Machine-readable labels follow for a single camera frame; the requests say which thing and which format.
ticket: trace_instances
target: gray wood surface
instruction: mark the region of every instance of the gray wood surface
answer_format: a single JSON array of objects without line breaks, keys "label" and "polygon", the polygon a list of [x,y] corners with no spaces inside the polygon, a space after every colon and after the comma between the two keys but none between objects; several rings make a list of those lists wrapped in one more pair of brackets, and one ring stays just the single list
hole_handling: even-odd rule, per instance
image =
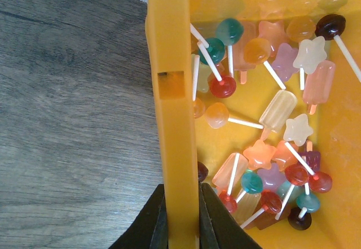
[{"label": "gray wood surface", "polygon": [[162,183],[138,0],[0,0],[0,248],[108,248]]}]

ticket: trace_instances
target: white stick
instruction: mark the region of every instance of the white stick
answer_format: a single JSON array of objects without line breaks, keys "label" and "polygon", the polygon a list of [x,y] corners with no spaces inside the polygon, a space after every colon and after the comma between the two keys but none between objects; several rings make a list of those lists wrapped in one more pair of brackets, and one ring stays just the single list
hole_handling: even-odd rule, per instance
[{"label": "white stick", "polygon": [[192,99],[196,101],[197,95],[197,83],[198,83],[198,72],[199,72],[199,55],[194,56],[194,64],[193,64],[193,94]]},{"label": "white stick", "polygon": [[307,208],[303,207],[300,211],[300,214],[298,215],[298,218],[302,219],[304,217],[304,215],[306,214],[306,212],[307,212]]},{"label": "white stick", "polygon": [[293,189],[294,189],[294,185],[291,184],[291,186],[288,188],[288,191],[287,191],[286,195],[284,196],[284,198],[282,200],[281,211],[276,214],[276,217],[275,217],[276,220],[279,220],[279,218],[281,217],[281,214],[282,214],[282,212],[284,210],[284,207],[287,204],[287,201],[288,201],[289,197],[291,196],[291,193],[292,193]]},{"label": "white stick", "polygon": [[231,193],[232,193],[233,183],[235,182],[235,177],[236,177],[239,156],[240,156],[240,154],[236,153],[235,162],[233,163],[233,169],[232,169],[232,173],[231,173],[230,184],[228,185],[227,195],[231,195]]},{"label": "white stick", "polygon": [[212,72],[213,72],[215,78],[217,79],[217,81],[222,81],[222,76],[221,76],[221,74],[219,74],[217,68],[215,67],[215,65],[214,65],[211,57],[209,56],[209,53],[208,53],[208,51],[206,50],[206,48],[205,48],[205,46],[203,45],[203,43],[202,43],[201,41],[199,41],[199,42],[197,43],[197,45],[198,45],[200,51],[202,52],[205,60],[207,61],[210,69],[212,69]]},{"label": "white stick", "polygon": [[336,43],[338,44],[340,50],[342,51],[342,53],[344,54],[346,60],[349,62],[351,68],[353,69],[353,71],[356,74],[356,77],[359,79],[359,81],[361,82],[361,70],[358,67],[358,65],[356,64],[354,58],[352,58],[349,50],[347,49],[347,47],[345,46],[344,42],[342,41],[340,36],[335,36],[333,38]]},{"label": "white stick", "polygon": [[227,46],[227,54],[228,54],[228,69],[230,70],[230,76],[232,78],[235,77],[235,73],[233,70],[233,49],[232,46]]},{"label": "white stick", "polygon": [[300,68],[300,90],[305,89],[305,70]]},{"label": "white stick", "polygon": [[289,142],[286,142],[284,144],[285,146],[287,146],[287,148],[291,151],[291,153],[293,154],[293,156],[296,157],[296,159],[302,164],[303,167],[305,167],[305,169],[309,172],[310,175],[314,176],[315,172],[311,169],[311,167],[309,167],[309,165],[302,159],[302,157],[297,153],[297,151],[290,145]]},{"label": "white stick", "polygon": [[264,212],[265,212],[265,209],[260,208],[250,218],[248,218],[243,224],[241,224],[241,228],[244,229],[246,226],[249,225],[250,222],[252,222],[254,219],[256,219],[259,215],[261,215]]},{"label": "white stick", "polygon": [[238,203],[239,201],[241,201],[242,197],[244,197],[244,195],[246,194],[246,191],[243,190],[237,197],[236,202]]},{"label": "white stick", "polygon": [[204,37],[197,31],[197,29],[193,26],[193,24],[191,23],[191,33],[193,34],[193,36],[195,38],[197,38],[199,41],[201,41],[203,43],[203,45],[205,46],[206,49],[209,48],[209,44],[208,42],[204,39]]},{"label": "white stick", "polygon": [[[302,156],[302,159],[307,163],[306,156]],[[305,183],[305,194],[310,194],[310,185],[308,182]]]},{"label": "white stick", "polygon": [[256,128],[256,129],[263,129],[263,125],[261,125],[261,124],[236,119],[236,118],[233,118],[233,117],[229,117],[228,121],[232,122],[232,123],[237,123],[237,124],[240,124],[240,125],[244,125],[244,126],[250,126],[252,128]]},{"label": "white stick", "polygon": [[286,86],[284,85],[284,83],[282,82],[282,80],[280,79],[280,77],[277,75],[277,73],[274,71],[274,69],[272,68],[272,66],[270,65],[270,63],[268,61],[263,62],[263,64],[265,65],[265,67],[267,68],[268,72],[271,74],[271,76],[275,79],[275,81],[277,82],[277,84],[280,86],[280,88],[282,90],[286,89]]}]

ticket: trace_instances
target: yellow plastic container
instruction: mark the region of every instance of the yellow plastic container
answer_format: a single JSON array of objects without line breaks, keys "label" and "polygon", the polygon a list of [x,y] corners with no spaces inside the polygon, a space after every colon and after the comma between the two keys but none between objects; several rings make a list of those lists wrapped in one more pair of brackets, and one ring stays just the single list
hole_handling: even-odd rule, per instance
[{"label": "yellow plastic container", "polygon": [[[152,66],[152,81],[159,128],[161,157],[169,224],[169,248],[199,246],[199,207],[197,159],[209,168],[210,182],[216,171],[234,151],[242,152],[260,135],[257,129],[226,124],[209,127],[204,117],[193,118],[191,99],[190,21],[212,32],[222,19],[288,21],[311,15],[315,21],[335,12],[344,0],[148,0],[146,33]],[[337,7],[346,29],[341,38],[358,64],[361,64],[361,0],[347,0]],[[321,170],[333,178],[333,189],[318,194],[322,207],[312,214],[306,231],[291,228],[282,221],[265,230],[247,233],[264,248],[361,248],[361,83],[357,80],[336,43],[332,41],[331,61],[336,74],[329,101],[318,107],[310,119],[315,133],[311,140],[322,154]],[[295,75],[286,83],[298,98],[291,117],[306,112]],[[230,113],[257,121],[279,90],[261,65],[248,72],[248,82],[237,85],[236,93],[222,102]],[[198,95],[209,106],[210,94]],[[272,134],[276,144],[283,132]]]}]

